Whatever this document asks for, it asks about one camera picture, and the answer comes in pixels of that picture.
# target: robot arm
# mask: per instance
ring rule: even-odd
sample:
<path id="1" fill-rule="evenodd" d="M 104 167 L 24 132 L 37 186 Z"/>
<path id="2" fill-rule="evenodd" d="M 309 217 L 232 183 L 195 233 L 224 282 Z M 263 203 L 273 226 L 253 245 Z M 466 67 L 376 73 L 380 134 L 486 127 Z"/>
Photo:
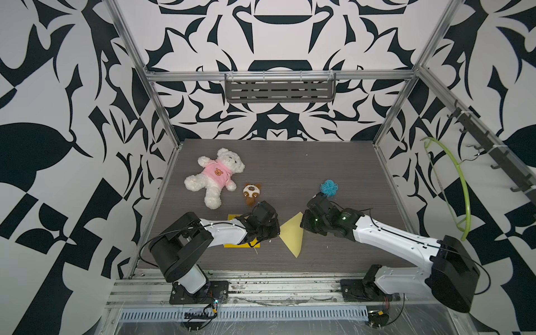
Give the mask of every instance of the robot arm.
<path id="1" fill-rule="evenodd" d="M 210 282 L 196 263 L 207 248 L 249 243 L 255 238 L 264 241 L 278 235 L 277 213 L 263 201 L 251 213 L 230 221 L 209 221 L 188 212 L 157 236 L 149 244 L 149 251 L 167 282 L 178 281 L 192 297 L 201 297 Z M 188 243 L 182 243 L 180 236 Z"/>
<path id="2" fill-rule="evenodd" d="M 458 240 L 445 236 L 438 241 L 385 225 L 351 208 L 340 211 L 323 193 L 307 207 L 300 225 L 303 229 L 370 244 L 417 266 L 394 269 L 373 265 L 363 280 L 365 296 L 378 291 L 384 295 L 431 292 L 451 309 L 471 309 L 480 271 Z"/>

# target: brown plush toy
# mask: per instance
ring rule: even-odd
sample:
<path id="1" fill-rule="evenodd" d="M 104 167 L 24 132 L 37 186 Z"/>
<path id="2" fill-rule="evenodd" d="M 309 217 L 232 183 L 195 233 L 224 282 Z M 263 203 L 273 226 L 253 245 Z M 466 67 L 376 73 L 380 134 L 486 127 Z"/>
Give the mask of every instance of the brown plush toy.
<path id="1" fill-rule="evenodd" d="M 243 190 L 245 196 L 245 203 L 248 206 L 254 206 L 257 198 L 260 196 L 260 184 L 247 183 Z"/>

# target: mounting plate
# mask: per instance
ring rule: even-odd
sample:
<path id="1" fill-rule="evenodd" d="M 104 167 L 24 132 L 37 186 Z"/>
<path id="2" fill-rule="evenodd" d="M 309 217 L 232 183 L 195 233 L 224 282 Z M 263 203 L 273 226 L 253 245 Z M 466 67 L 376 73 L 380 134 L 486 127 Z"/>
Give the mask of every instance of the mounting plate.
<path id="1" fill-rule="evenodd" d="M 328 80 L 225 81 L 231 103 L 330 102 L 335 98 L 334 78 Z"/>
<path id="2" fill-rule="evenodd" d="M 365 293 L 365 287 L 362 279 L 341 279 L 340 289 L 345 302 L 383 302 L 385 301 L 385 297 L 387 297 L 389 301 L 393 301 L 393 299 L 400 300 L 400 296 L 398 294 L 384 294 L 379 290 L 376 291 L 374 289 L 368 289 Z"/>
<path id="3" fill-rule="evenodd" d="M 212 296 L 215 299 L 218 299 L 218 303 L 223 303 L 227 301 L 227 292 L 229 291 L 229 282 L 222 281 L 211 281 L 209 293 L 212 293 Z M 212 299 L 209 297 L 195 298 L 191 296 L 178 282 L 173 283 L 173 290 L 169 296 L 170 305 L 186 305 L 186 304 L 209 304 L 212 302 Z"/>

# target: teddy bear leg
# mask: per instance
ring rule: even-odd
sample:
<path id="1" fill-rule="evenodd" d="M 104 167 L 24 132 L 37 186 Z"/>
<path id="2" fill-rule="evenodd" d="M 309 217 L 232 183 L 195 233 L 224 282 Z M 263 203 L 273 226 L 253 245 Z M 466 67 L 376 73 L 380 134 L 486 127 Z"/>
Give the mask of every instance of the teddy bear leg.
<path id="1" fill-rule="evenodd" d="M 220 193 L 221 189 L 219 187 L 207 186 L 205 194 L 205 205 L 212 210 L 215 210 L 216 208 L 221 206 Z"/>
<path id="2" fill-rule="evenodd" d="M 184 185 L 190 191 L 197 192 L 207 185 L 207 176 L 204 174 L 191 175 L 186 177 Z"/>

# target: vent grille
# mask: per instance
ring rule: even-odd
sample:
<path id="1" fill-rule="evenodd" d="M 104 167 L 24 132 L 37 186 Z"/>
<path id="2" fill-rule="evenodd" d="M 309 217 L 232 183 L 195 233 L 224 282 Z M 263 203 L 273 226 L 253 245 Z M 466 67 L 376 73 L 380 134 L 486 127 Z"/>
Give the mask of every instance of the vent grille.
<path id="1" fill-rule="evenodd" d="M 225 96 L 231 103 L 330 102 L 335 98 L 335 80 L 226 80 Z"/>
<path id="2" fill-rule="evenodd" d="M 121 322 L 185 322 L 185 312 L 199 312 L 202 308 L 124 308 Z M 277 307 L 220 307 L 213 322 L 224 321 L 366 321 L 365 306 L 277 306 Z"/>

